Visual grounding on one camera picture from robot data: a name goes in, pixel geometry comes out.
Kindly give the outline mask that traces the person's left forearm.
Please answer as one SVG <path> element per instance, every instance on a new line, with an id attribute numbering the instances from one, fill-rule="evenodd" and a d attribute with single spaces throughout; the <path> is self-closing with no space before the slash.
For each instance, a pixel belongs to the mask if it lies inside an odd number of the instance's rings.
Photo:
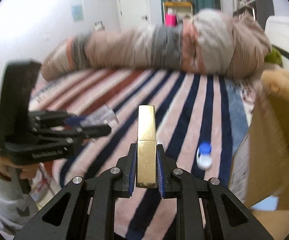
<path id="1" fill-rule="evenodd" d="M 0 233 L 4 239 L 14 239 L 37 212 L 36 202 L 23 193 L 17 180 L 0 178 Z"/>

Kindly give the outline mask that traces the person's left hand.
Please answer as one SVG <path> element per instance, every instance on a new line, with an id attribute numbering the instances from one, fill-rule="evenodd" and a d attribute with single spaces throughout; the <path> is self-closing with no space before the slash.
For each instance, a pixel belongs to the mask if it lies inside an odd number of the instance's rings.
<path id="1" fill-rule="evenodd" d="M 12 163 L 8 158 L 0 156 L 0 179 L 11 181 L 11 169 L 20 170 L 20 179 L 33 179 L 36 176 L 39 164 L 19 166 Z"/>

